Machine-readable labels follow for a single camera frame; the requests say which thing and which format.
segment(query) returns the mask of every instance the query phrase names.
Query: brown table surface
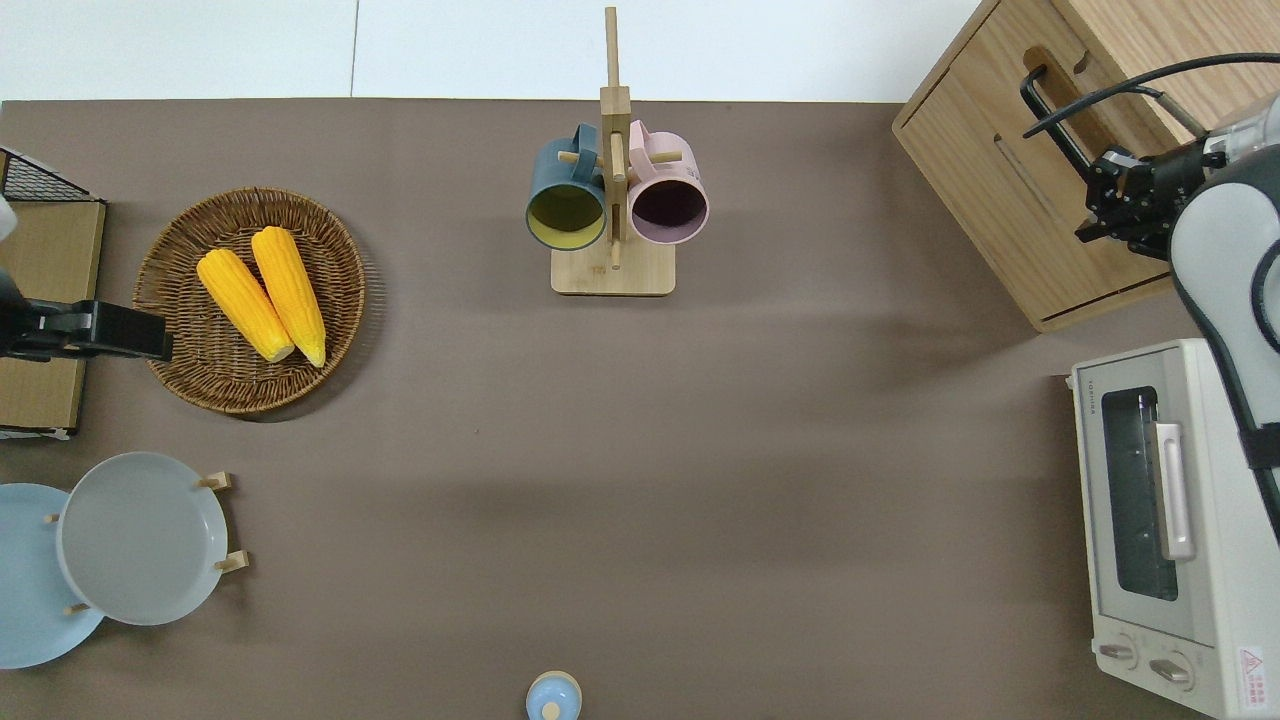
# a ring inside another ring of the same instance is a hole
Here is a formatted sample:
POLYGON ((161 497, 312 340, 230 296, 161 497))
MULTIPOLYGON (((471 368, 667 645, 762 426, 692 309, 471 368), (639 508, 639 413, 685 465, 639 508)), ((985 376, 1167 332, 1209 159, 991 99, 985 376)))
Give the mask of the brown table surface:
POLYGON ((81 434, 5 441, 70 488, 131 450, 239 479, 255 565, 159 628, 0 673, 0 716, 1190 717, 1102 674, 1079 360, 1196 328, 1172 295, 1037 336, 890 133, 896 105, 655 104, 710 220, 667 299, 561 297, 534 152, 594 102, 6 102, 0 142, 111 201, 99 297, 247 184, 343 218, 357 346, 275 421, 91 363, 81 434))

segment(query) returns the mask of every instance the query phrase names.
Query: black handle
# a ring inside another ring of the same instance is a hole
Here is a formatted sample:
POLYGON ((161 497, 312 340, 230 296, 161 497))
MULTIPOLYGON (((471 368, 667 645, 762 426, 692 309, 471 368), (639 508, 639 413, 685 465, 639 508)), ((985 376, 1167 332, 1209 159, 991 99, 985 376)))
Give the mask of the black handle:
MULTIPOLYGON (((1027 106, 1030 108, 1032 114, 1036 115, 1037 120, 1042 120, 1052 113, 1052 110, 1048 109, 1048 105, 1044 104, 1044 99, 1041 97, 1039 92, 1036 90, 1036 81, 1042 78, 1046 72, 1048 72, 1048 67, 1038 65, 1030 72, 1030 74, 1023 78, 1023 83, 1019 87, 1023 102, 1027 102, 1027 106)), ((1064 128, 1061 123, 1053 123, 1046 127, 1044 131, 1048 133, 1050 138, 1053 140, 1053 145, 1057 145, 1057 149, 1062 151, 1062 156, 1071 164, 1075 173, 1080 176, 1080 179, 1088 182, 1089 161, 1084 158, 1084 151, 1082 151, 1080 146, 1075 143, 1075 140, 1066 135, 1066 128, 1064 128)))

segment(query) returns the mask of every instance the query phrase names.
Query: wicker basket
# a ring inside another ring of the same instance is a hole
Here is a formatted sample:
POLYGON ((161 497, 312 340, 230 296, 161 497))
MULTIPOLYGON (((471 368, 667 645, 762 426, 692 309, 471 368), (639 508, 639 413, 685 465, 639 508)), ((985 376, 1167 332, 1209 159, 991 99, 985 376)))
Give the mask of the wicker basket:
POLYGON ((163 315, 173 333, 173 360, 150 363, 170 392, 229 415, 264 413, 315 389, 347 355, 365 310, 365 269, 351 233, 324 206, 287 190, 244 187, 210 197, 169 223, 142 261, 133 305, 163 315), (229 247, 261 281, 250 240, 265 225, 287 228, 297 238, 324 318, 323 368, 301 352, 268 364, 196 275, 206 252, 229 247))

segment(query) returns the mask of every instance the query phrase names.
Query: yellow corn cob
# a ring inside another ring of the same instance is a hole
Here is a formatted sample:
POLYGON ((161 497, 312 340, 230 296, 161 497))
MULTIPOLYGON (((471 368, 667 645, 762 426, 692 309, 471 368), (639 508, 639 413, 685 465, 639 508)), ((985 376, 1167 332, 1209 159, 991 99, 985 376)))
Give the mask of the yellow corn cob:
POLYGON ((268 363, 278 363, 293 352, 293 342, 262 286, 234 252, 225 247, 210 250, 196 263, 196 274, 236 329, 268 363))
POLYGON ((324 319, 293 234, 284 228, 262 228, 253 236, 253 259, 284 329, 307 360, 323 368, 324 319))

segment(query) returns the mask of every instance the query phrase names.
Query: mug handle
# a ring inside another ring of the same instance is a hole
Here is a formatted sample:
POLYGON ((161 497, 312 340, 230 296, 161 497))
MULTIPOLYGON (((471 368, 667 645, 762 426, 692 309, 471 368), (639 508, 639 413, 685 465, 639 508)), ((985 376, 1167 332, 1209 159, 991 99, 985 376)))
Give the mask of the mug handle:
POLYGON ((577 131, 573 133, 573 151, 577 152, 577 161, 573 163, 572 174, 575 182, 591 182, 598 156, 595 149, 599 146, 599 142, 600 131, 595 129, 595 126, 579 123, 577 131))
POLYGON ((631 147, 627 149, 627 156, 631 160, 631 168, 636 172, 636 177, 640 182, 644 182, 658 174, 658 170, 653 167, 653 160, 649 159, 649 128, 644 127, 644 120, 631 122, 631 147))

